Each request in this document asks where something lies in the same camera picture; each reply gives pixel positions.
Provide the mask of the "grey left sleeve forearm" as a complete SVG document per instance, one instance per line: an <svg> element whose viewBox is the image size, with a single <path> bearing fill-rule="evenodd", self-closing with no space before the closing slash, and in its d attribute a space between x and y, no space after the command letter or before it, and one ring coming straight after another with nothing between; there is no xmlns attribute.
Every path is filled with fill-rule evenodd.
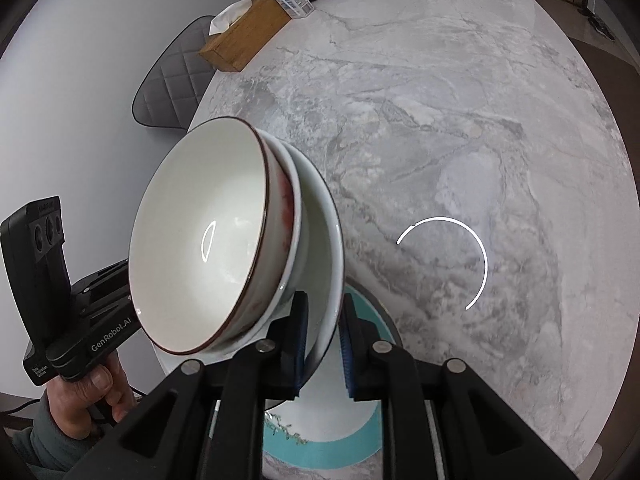
<svg viewBox="0 0 640 480"><path fill-rule="evenodd" d="M72 438L58 426L77 428L82 415L88 434L83 439ZM62 396L46 393L38 403L32 426L17 431L10 441L37 479L63 479L99 441L91 431L91 417L85 400L74 394Z"/></svg>

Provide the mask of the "person's left hand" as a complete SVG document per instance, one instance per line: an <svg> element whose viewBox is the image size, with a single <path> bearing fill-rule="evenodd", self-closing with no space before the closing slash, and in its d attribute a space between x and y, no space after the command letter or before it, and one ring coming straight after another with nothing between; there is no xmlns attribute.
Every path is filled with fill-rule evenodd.
<svg viewBox="0 0 640 480"><path fill-rule="evenodd" d="M125 370L116 351L78 382L55 377L47 383L49 412L66 437L84 440L93 432L89 408L104 400L115 422L120 422L136 405Z"/></svg>

